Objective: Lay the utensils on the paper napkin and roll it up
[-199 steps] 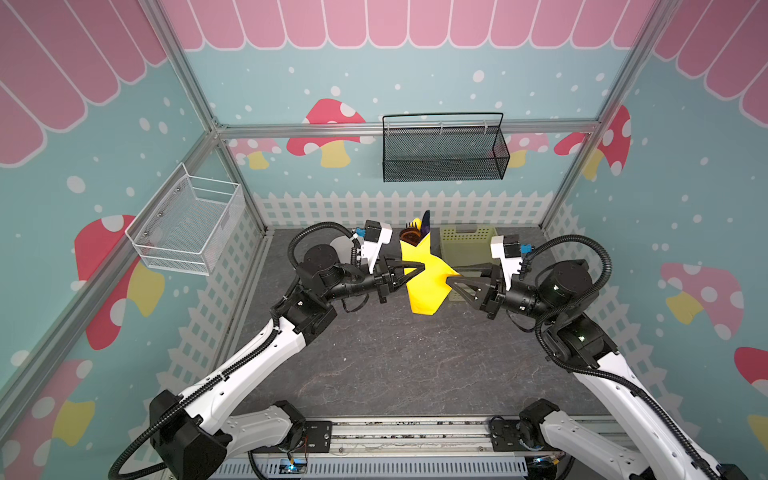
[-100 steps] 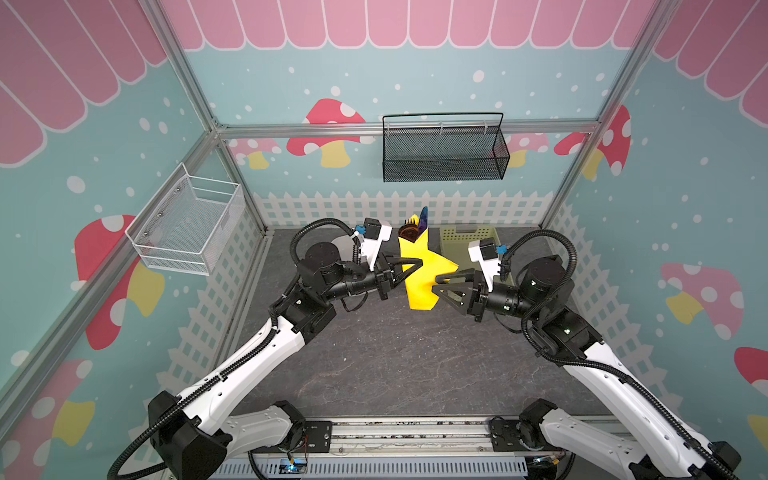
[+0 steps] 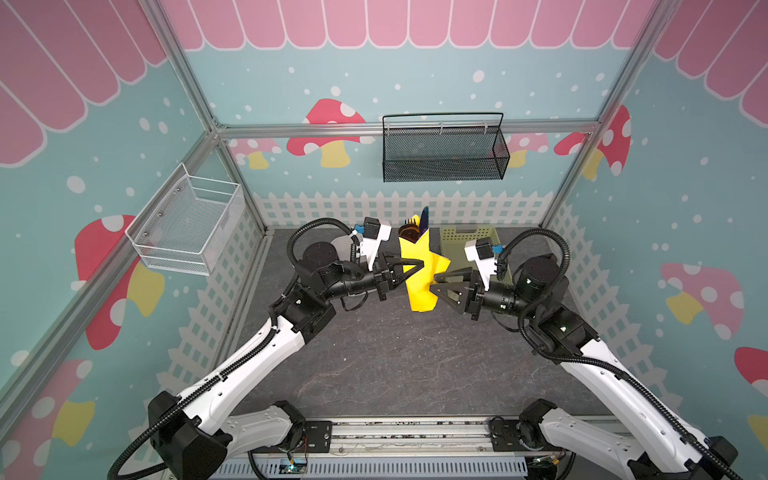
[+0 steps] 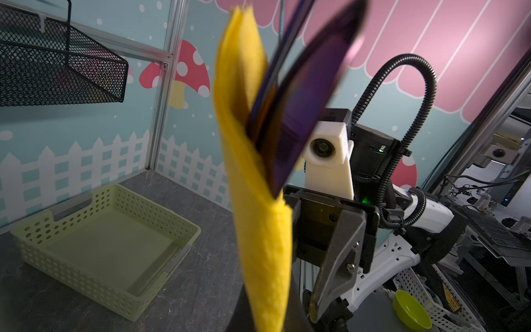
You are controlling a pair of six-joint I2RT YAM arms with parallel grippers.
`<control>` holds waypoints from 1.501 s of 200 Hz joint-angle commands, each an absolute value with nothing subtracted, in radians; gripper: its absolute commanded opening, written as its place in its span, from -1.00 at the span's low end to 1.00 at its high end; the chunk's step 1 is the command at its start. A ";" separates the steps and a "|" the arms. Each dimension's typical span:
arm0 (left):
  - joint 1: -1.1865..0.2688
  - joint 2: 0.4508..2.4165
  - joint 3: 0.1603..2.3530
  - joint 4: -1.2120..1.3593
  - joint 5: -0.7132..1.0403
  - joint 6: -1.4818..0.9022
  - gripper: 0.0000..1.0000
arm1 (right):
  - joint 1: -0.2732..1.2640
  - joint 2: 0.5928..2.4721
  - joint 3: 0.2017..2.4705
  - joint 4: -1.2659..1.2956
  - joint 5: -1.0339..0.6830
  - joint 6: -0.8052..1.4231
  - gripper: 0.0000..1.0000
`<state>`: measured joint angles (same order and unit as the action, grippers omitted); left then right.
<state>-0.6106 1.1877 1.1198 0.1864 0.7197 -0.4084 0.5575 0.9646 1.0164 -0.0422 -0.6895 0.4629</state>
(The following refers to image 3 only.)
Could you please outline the purple metal spoon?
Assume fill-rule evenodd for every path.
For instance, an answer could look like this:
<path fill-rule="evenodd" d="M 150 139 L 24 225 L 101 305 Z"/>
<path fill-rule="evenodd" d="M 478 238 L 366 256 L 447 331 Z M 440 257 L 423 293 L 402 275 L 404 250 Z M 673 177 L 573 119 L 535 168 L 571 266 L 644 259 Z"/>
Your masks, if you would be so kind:
<path fill-rule="evenodd" d="M 398 229 L 398 237 L 413 244 L 417 243 L 421 237 L 419 224 L 413 220 L 405 222 Z"/>

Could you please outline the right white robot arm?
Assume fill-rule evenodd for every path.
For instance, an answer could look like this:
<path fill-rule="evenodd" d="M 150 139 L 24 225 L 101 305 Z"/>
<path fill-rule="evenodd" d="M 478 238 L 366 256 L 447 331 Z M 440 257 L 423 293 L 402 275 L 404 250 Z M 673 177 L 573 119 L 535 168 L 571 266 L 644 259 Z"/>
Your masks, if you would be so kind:
<path fill-rule="evenodd" d="M 567 280 L 554 255 L 525 261 L 511 283 L 465 268 L 438 274 L 431 291 L 460 313 L 517 319 L 533 352 L 585 385 L 627 429 L 621 436 L 537 400 L 519 416 L 518 438 L 530 450 L 561 447 L 623 479 L 735 479 L 736 448 L 707 436 L 671 411 L 611 352 L 578 314 L 561 303 Z"/>

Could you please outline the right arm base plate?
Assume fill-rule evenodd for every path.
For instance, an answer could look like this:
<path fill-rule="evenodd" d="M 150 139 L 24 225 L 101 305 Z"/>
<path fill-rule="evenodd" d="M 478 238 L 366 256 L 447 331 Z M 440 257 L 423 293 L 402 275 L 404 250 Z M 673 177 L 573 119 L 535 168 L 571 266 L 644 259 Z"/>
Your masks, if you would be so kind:
<path fill-rule="evenodd" d="M 530 421 L 496 416 L 487 426 L 494 452 L 565 452 L 547 442 L 539 425 Z"/>

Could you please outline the yellow paper napkin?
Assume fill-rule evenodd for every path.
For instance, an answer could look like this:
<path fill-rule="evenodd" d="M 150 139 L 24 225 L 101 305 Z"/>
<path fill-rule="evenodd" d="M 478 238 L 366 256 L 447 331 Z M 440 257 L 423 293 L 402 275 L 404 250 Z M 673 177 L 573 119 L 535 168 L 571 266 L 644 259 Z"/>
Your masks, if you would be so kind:
<path fill-rule="evenodd" d="M 430 291 L 433 277 L 435 274 L 446 272 L 451 260 L 431 250 L 429 231 L 424 233 L 416 243 L 402 238 L 399 239 L 399 242 L 402 258 L 423 262 L 423 267 L 405 282 L 411 310 L 414 312 L 432 311 L 438 302 L 438 297 Z"/>

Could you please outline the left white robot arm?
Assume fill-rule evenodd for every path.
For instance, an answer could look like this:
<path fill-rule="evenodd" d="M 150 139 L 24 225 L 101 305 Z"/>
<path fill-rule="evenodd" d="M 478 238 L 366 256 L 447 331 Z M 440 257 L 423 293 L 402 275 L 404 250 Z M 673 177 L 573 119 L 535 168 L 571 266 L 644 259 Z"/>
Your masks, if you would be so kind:
<path fill-rule="evenodd" d="M 232 356 L 179 396 L 160 394 L 148 409 L 152 423 L 169 415 L 150 443 L 178 479 L 208 479 L 229 457 L 266 447 L 292 456 L 306 446 L 306 419 L 279 401 L 251 417 L 234 408 L 280 363 L 314 339 L 335 316 L 333 300 L 384 298 L 424 266 L 385 253 L 373 264 L 341 259 L 329 242 L 310 245 L 293 263 L 289 287 L 269 307 L 260 330 Z"/>

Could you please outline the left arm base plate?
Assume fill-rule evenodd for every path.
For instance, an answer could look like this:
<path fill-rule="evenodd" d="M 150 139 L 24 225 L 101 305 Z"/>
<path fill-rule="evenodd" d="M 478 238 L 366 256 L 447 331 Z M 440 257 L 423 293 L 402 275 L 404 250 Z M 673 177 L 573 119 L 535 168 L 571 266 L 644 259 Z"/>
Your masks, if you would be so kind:
<path fill-rule="evenodd" d="M 331 421 L 294 423 L 278 448 L 285 452 L 329 453 L 332 439 Z"/>

